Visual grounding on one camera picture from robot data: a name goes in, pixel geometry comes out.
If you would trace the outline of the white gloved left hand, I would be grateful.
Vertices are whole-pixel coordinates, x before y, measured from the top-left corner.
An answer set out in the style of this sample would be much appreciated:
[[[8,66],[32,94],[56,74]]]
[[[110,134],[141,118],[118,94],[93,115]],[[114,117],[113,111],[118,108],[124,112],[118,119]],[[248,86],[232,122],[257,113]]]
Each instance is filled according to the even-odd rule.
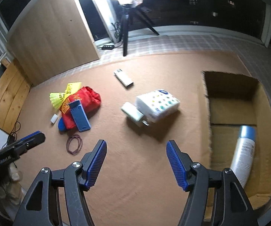
[[[9,199],[14,206],[19,206],[24,198],[20,181],[23,175],[14,163],[10,163],[3,176],[0,172],[0,199]]]

